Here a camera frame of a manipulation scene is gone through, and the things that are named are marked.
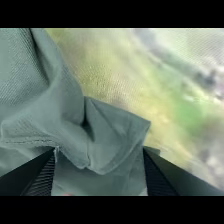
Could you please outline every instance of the cloth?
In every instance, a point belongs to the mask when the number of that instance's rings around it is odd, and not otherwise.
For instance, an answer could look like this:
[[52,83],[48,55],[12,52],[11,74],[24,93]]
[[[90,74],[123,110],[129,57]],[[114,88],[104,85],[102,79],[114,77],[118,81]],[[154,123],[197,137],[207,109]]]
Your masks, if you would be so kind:
[[139,195],[150,123],[85,97],[43,29],[0,29],[0,175],[58,147],[53,195]]

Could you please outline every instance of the green cloth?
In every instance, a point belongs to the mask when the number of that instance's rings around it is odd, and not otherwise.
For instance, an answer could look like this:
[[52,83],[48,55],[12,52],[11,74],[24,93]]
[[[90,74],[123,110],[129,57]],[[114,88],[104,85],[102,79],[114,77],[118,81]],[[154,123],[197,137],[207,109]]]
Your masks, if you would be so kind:
[[43,29],[0,29],[0,175],[58,147],[53,195],[138,195],[149,122],[83,96]]

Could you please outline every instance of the folded fabric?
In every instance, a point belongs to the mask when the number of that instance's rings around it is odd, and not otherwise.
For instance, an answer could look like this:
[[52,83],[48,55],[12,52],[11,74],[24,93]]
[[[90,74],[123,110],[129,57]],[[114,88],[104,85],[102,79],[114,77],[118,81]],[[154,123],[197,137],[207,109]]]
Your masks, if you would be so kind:
[[0,29],[0,175],[58,147],[53,195],[138,195],[149,122],[83,96],[43,29]]

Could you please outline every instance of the gray-green fabric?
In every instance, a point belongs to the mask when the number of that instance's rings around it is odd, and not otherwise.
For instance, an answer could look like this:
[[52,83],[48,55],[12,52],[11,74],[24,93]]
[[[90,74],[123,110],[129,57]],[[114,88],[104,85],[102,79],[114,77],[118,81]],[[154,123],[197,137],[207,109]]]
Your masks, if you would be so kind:
[[84,97],[43,29],[0,29],[0,175],[59,147],[53,195],[138,195],[149,122]]

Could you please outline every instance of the blurry background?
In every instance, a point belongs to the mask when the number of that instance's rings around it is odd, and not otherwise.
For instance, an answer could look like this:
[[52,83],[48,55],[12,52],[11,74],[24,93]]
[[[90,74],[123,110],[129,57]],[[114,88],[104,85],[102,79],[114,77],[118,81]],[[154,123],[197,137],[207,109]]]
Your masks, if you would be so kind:
[[145,145],[224,190],[223,28],[48,28],[83,92],[152,121]]

